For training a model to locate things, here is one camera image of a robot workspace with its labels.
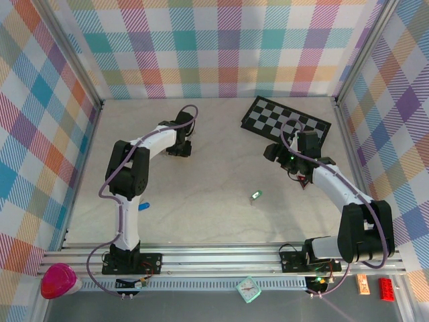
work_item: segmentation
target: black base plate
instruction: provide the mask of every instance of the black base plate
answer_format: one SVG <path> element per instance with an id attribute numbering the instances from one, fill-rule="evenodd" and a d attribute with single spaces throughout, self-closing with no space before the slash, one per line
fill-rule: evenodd
<path id="1" fill-rule="evenodd" d="M 328 260 L 326 260 L 324 263 L 307 265 L 305 261 L 305 254 L 301 252 L 280 252 L 280 258 L 282 259 L 283 273 L 330 272 L 330 266 L 327 262 Z M 336 263 L 334 260 L 331 260 L 330 263 L 332 265 L 333 272 L 341 272 L 340 263 Z"/>
<path id="2" fill-rule="evenodd" d="M 122 264 L 120 262 L 113 262 L 112 255 L 110 253 L 106 254 L 104 257 L 103 268 L 101 274 L 103 275 L 150 275 L 152 271 L 150 270 L 149 265 L 144 265 L 143 263 L 148 263 L 154 270 L 154 275 L 161 273 L 162 266 L 162 254 L 161 253 L 140 253 L 138 260 L 137 268 L 134 270 L 128 265 Z"/>

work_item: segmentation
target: blue object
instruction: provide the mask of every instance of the blue object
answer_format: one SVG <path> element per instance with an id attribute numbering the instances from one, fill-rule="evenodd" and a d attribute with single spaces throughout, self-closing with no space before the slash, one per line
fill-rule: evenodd
<path id="1" fill-rule="evenodd" d="M 139 205 L 139 211 L 145 210 L 150 207 L 149 203 L 142 203 Z"/>

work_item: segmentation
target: white floor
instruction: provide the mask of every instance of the white floor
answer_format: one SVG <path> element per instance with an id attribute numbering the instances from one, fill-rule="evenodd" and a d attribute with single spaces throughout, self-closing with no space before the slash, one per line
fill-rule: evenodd
<path id="1" fill-rule="evenodd" d="M 322 149 L 352 180 L 328 98 L 279 98 L 279 103 L 332 123 Z M 185 104 L 200 115 L 189 158 L 156 156 L 142 195 L 150 208 L 139 218 L 143 243 L 296 242 L 336 235 L 340 212 L 316 186 L 305 191 L 278 163 L 263 157 L 271 141 L 241 129 L 253 99 L 107 101 L 72 214 L 68 243 L 106 242 L 115 233 L 114 202 L 101 200 L 113 144 L 133 140 Z M 257 190 L 263 196 L 250 205 Z"/>

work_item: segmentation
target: plaid fabric backdrop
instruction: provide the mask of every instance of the plaid fabric backdrop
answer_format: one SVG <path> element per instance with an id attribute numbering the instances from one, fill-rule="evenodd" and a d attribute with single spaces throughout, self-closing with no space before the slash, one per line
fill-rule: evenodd
<path id="1" fill-rule="evenodd" d="M 371 194 L 392 206 L 395 242 L 429 316 L 429 0 L 402 0 L 344 112 Z"/>
<path id="2" fill-rule="evenodd" d="M 25 315 L 95 112 L 30 0 L 0 0 L 0 322 Z"/>
<path id="3" fill-rule="evenodd" d="M 100 95 L 140 99 L 331 96 L 384 1 L 50 3 Z"/>

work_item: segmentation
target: pink container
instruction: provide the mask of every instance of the pink container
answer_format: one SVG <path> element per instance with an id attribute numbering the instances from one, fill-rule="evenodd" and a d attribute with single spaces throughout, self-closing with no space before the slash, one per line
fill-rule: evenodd
<path id="1" fill-rule="evenodd" d="M 49 267 L 42 279 L 41 294 L 45 299 L 55 299 L 77 292 L 82 281 L 69 265 L 57 263 Z"/>

